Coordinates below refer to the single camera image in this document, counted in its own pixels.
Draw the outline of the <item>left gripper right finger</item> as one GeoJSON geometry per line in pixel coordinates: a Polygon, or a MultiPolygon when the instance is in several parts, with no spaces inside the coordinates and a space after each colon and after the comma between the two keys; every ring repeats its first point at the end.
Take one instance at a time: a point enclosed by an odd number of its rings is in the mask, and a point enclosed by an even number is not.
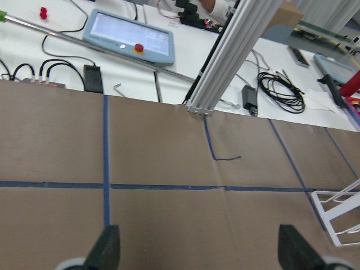
{"type": "Polygon", "coordinates": [[[344,259],[319,255],[290,224],[279,226],[277,256],[281,268],[286,270],[354,269],[344,259]]]}

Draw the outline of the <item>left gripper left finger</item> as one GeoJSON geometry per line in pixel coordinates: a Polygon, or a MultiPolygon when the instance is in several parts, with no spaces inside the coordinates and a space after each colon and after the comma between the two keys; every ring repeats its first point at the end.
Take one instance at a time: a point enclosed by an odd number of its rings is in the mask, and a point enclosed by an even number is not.
{"type": "Polygon", "coordinates": [[[55,269],[118,269],[120,264],[120,230],[106,226],[86,258],[61,262],[55,269]]]}

